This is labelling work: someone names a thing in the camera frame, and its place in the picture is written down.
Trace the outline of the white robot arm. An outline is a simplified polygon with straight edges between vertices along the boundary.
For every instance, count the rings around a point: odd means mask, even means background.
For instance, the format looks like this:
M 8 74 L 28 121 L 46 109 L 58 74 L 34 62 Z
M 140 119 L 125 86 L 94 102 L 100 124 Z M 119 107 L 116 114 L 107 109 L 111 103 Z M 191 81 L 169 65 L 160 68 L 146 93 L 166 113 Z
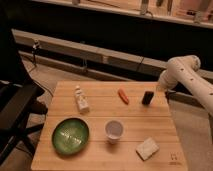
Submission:
M 181 83 L 213 117 L 213 84 L 197 74 L 201 66 L 196 55 L 173 57 L 160 74 L 158 88 L 173 89 Z

